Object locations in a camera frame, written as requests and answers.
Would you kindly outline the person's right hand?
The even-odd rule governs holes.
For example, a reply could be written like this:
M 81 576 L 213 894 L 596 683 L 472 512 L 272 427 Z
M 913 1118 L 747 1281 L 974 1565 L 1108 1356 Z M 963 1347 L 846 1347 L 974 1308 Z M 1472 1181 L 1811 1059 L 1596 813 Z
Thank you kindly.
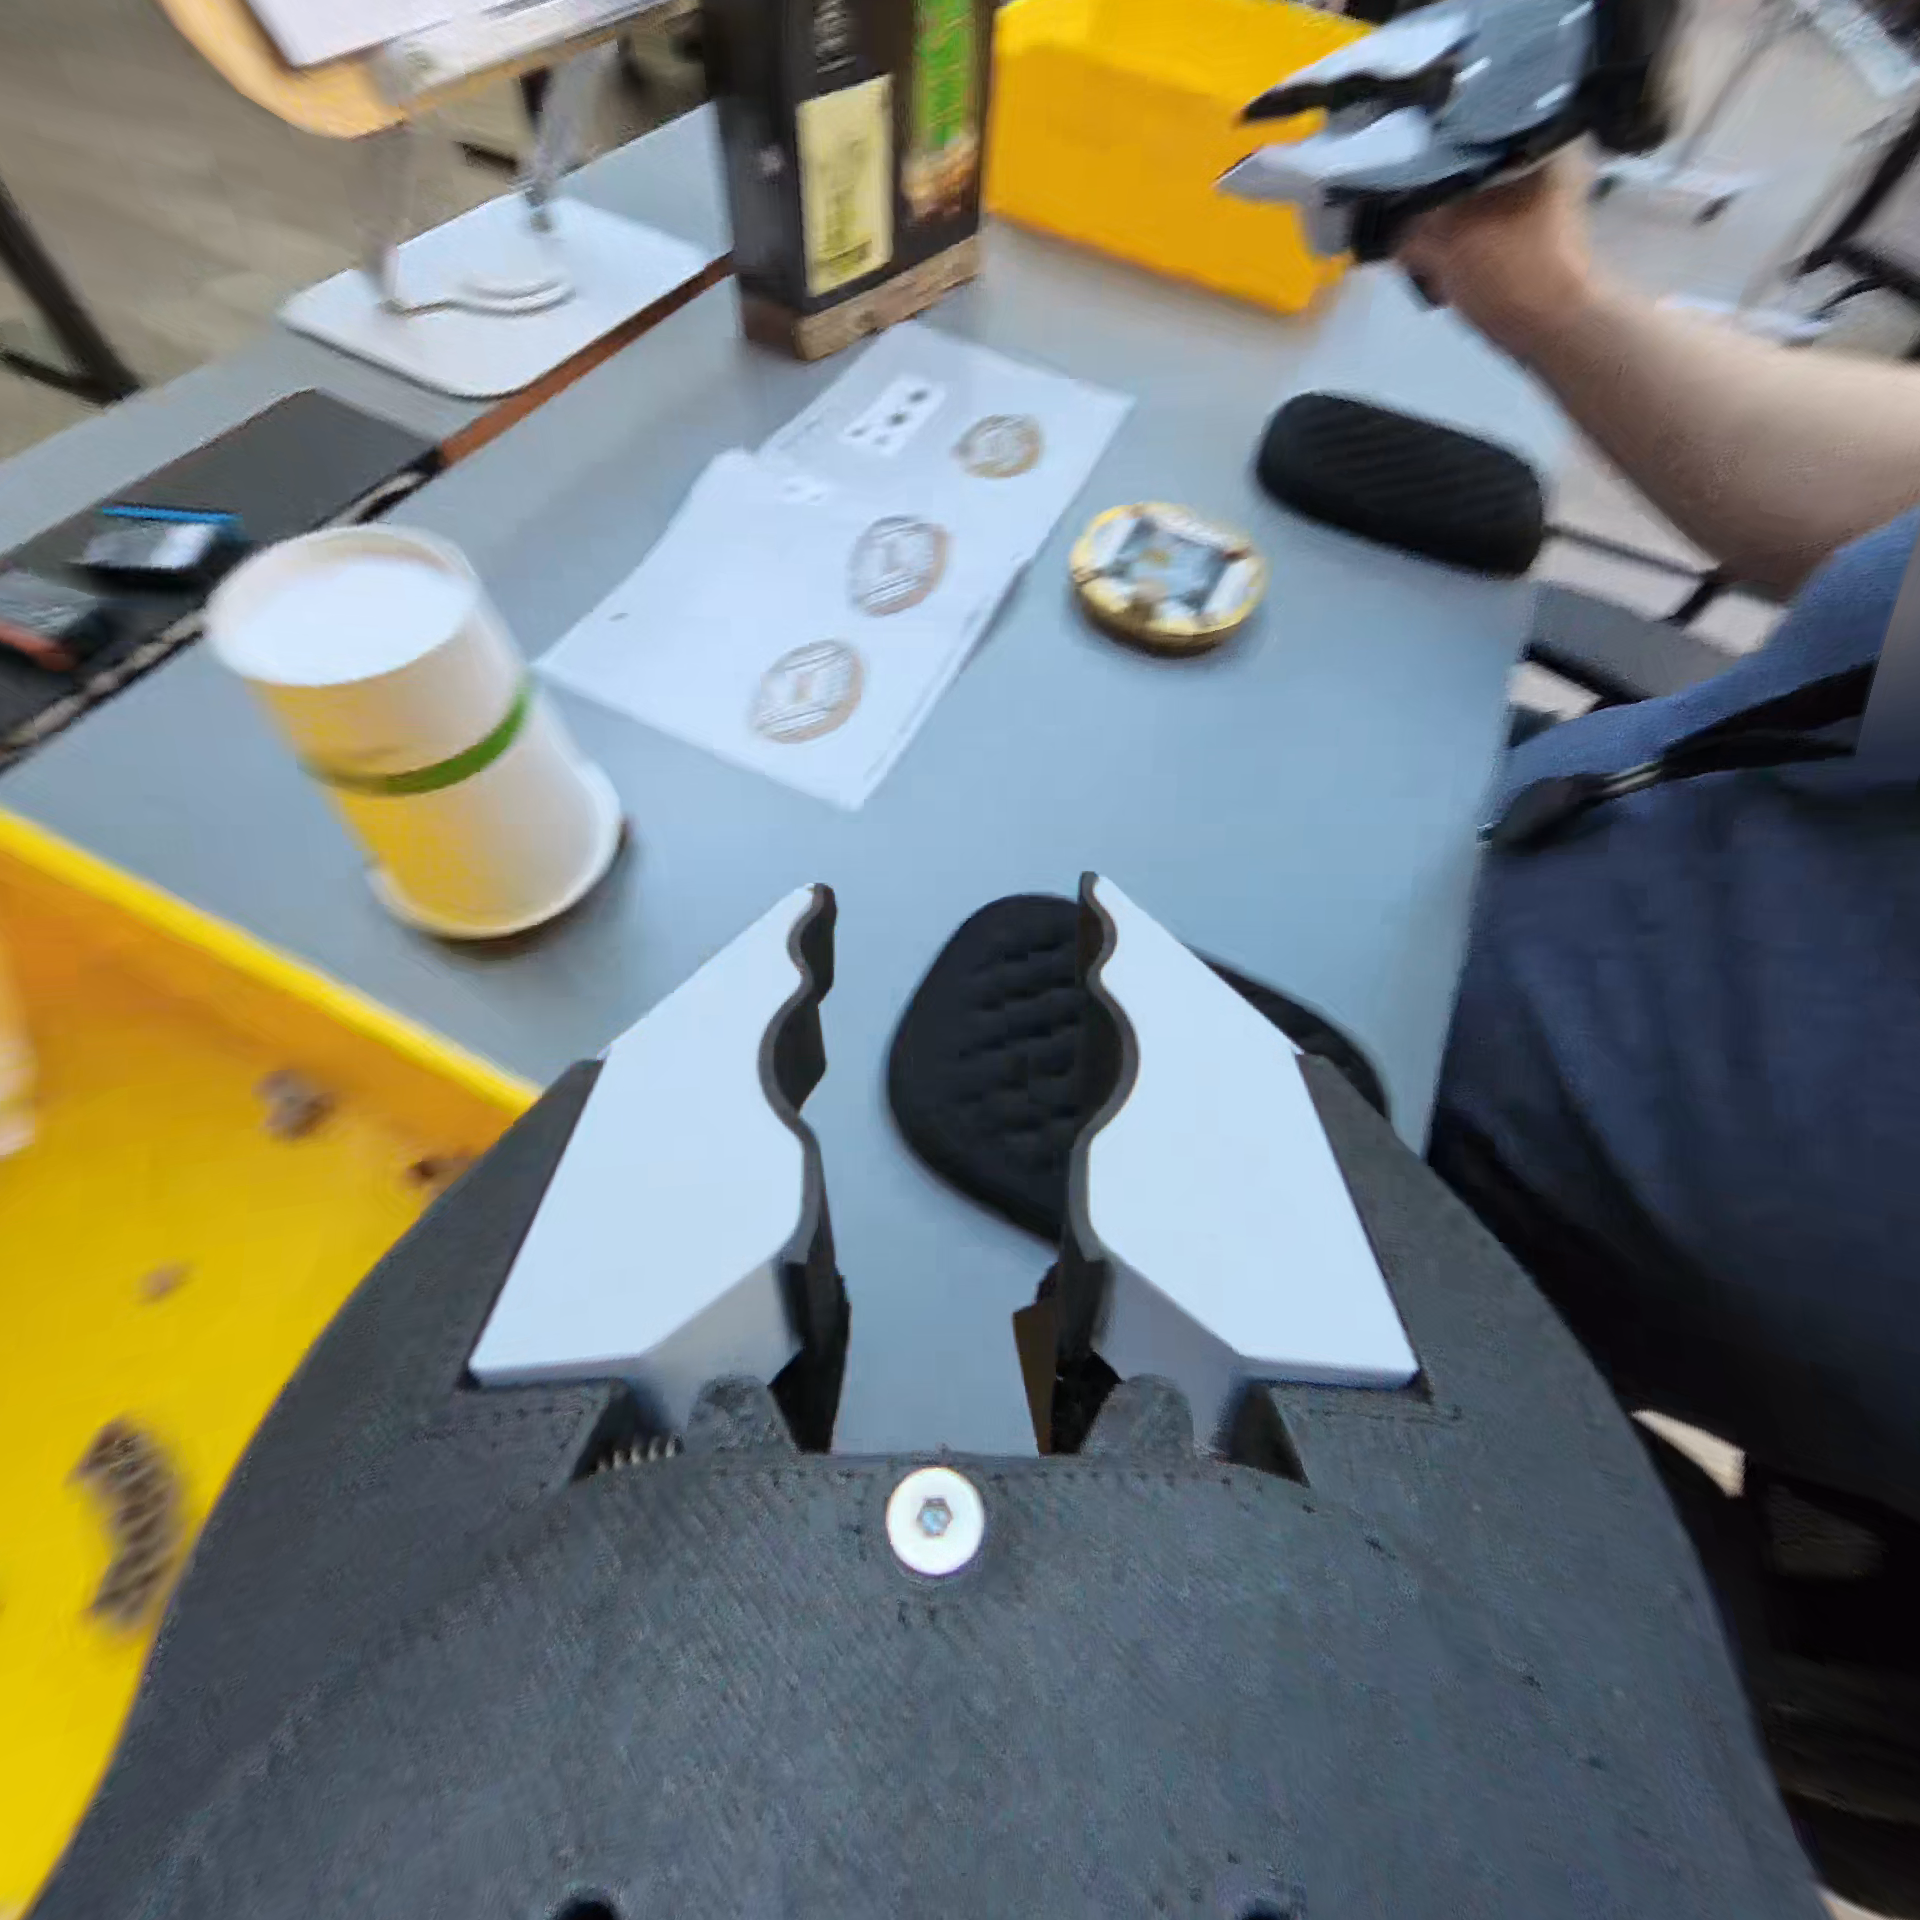
M 1594 300 L 1589 165 L 1561 150 L 1542 167 L 1429 211 L 1394 260 L 1409 283 L 1526 364 Z

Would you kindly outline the dark lego set box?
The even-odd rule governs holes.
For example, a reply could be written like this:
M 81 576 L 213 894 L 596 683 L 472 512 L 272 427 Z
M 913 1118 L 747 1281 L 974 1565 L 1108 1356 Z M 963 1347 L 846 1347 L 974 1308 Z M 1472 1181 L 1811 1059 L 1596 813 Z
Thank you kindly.
M 980 267 L 989 1 L 702 1 L 741 326 L 803 364 Z

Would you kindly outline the person's right forearm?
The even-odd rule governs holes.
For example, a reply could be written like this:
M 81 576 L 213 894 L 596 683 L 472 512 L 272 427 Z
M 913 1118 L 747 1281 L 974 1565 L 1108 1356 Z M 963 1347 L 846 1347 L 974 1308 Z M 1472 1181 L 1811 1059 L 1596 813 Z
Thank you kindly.
M 1571 279 L 1475 305 L 1576 430 L 1717 568 L 1778 599 L 1917 500 L 1917 373 L 1764 342 Z

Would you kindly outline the white paper cup green band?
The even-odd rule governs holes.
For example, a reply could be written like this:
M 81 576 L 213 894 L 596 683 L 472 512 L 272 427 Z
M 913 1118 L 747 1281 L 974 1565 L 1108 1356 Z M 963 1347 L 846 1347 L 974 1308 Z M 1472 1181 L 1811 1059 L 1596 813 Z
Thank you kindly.
M 334 526 L 258 549 L 203 611 L 396 920 L 456 943 L 578 908 L 626 820 L 452 543 Z

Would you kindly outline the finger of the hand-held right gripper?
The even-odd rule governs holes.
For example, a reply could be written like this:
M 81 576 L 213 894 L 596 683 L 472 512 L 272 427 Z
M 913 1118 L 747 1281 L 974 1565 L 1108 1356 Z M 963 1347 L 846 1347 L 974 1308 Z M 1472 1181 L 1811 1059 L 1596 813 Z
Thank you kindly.
M 1403 107 L 1352 128 L 1270 141 L 1216 177 L 1243 203 L 1291 208 L 1309 253 L 1387 257 L 1409 224 L 1545 167 L 1545 153 L 1461 145 Z
M 1426 5 L 1268 86 L 1242 124 L 1412 107 L 1461 126 L 1531 126 L 1577 95 L 1594 52 L 1589 1 Z

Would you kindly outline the silver laptop stand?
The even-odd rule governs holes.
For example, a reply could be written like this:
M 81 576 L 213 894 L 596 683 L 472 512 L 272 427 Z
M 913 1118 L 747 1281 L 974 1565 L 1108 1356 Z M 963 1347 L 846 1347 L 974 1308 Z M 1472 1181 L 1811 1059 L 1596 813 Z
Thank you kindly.
M 376 211 L 356 267 L 280 310 L 306 341 L 452 399 L 530 390 L 673 296 L 726 267 L 698 244 L 566 187 L 588 118 L 617 68 L 617 38 L 661 5 L 251 5 L 305 76 L 346 61 L 392 124 L 376 136 Z M 419 118 L 510 68 L 548 76 L 534 145 L 513 192 L 412 230 Z

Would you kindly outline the round gold lego model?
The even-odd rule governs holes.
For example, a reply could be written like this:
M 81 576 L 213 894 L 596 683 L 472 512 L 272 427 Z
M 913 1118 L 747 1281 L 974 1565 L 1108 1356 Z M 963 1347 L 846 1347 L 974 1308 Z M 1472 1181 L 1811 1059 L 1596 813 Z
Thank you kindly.
M 1105 637 L 1196 659 L 1235 639 L 1265 601 L 1268 564 L 1242 531 L 1168 500 L 1105 510 L 1068 557 L 1073 601 Z

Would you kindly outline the black desk mat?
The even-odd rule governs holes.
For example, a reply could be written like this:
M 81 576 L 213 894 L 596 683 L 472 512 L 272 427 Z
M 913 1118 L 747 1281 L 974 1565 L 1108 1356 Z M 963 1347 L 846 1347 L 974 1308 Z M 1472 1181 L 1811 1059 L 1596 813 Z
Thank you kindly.
M 5 568 L 99 593 L 113 637 L 74 673 L 44 673 L 2 654 L 2 765 L 12 771 L 59 734 L 197 645 L 214 588 L 242 560 L 301 535 L 369 524 L 443 469 L 443 448 L 320 390 L 299 390 L 184 457 L 113 486 L 35 537 L 5 543 Z M 229 512 L 248 553 L 201 591 L 142 591 L 74 567 L 96 510 L 134 503 Z

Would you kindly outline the black metal table leg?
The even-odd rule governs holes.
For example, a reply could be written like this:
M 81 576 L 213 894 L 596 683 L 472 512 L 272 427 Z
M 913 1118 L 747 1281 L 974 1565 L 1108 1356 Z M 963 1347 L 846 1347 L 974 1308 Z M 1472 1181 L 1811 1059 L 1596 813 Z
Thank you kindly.
M 93 406 L 142 392 L 138 373 L 113 347 L 6 185 L 2 185 L 2 267 L 33 309 L 40 331 L 56 344 L 56 357 L 48 358 L 5 342 L 2 364 L 10 373 Z

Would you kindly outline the black device blue edge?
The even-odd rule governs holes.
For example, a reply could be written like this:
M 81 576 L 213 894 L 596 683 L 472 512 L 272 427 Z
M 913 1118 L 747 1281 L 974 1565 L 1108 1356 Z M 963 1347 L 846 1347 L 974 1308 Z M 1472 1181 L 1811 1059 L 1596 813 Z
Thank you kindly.
M 248 550 L 242 521 L 229 512 L 108 503 L 96 510 L 74 567 L 126 590 L 201 591 Z

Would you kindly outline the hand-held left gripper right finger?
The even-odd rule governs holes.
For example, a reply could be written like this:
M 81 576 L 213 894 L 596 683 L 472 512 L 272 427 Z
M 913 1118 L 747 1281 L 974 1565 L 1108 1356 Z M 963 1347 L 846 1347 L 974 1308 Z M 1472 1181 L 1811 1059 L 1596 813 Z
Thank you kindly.
M 1393 1393 L 1422 1365 L 1296 1041 L 1113 878 L 1076 889 L 1085 999 L 1058 1255 L 1021 1340 L 1050 1349 L 1041 1449 L 1157 1377 L 1235 1449 L 1268 1384 Z

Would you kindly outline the light wooden board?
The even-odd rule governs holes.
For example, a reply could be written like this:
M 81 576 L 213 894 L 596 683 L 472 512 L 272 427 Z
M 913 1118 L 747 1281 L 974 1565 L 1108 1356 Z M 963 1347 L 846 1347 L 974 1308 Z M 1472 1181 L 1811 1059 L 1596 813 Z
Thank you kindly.
M 157 1 L 157 11 L 236 94 L 289 128 L 356 140 L 405 120 L 370 78 L 366 54 L 289 64 L 250 1 Z

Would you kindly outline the black device orange edge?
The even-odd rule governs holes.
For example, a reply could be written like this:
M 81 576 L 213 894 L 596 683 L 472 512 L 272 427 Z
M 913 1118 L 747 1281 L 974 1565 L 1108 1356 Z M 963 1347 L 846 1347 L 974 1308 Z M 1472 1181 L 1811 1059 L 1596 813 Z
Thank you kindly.
M 2 572 L 2 648 L 44 673 L 74 673 L 113 637 L 113 611 L 93 591 L 25 567 Z

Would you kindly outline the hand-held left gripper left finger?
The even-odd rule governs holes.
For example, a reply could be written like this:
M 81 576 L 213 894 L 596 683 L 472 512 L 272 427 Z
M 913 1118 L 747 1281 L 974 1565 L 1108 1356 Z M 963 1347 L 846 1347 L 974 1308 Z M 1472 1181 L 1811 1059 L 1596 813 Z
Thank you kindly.
M 482 1388 L 622 1383 L 683 1431 L 708 1383 L 766 1384 L 827 1451 L 848 1363 L 826 1161 L 837 900 L 809 881 L 611 1041 L 492 1315 Z

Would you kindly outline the long curved brown lego piece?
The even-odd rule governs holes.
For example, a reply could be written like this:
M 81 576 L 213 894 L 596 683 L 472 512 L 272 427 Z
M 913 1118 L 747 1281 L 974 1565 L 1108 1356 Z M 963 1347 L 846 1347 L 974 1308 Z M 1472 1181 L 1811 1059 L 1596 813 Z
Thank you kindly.
M 89 1614 L 115 1631 L 147 1628 L 186 1557 L 186 1492 L 157 1436 L 116 1417 L 84 1445 L 68 1480 L 92 1501 L 108 1558 Z

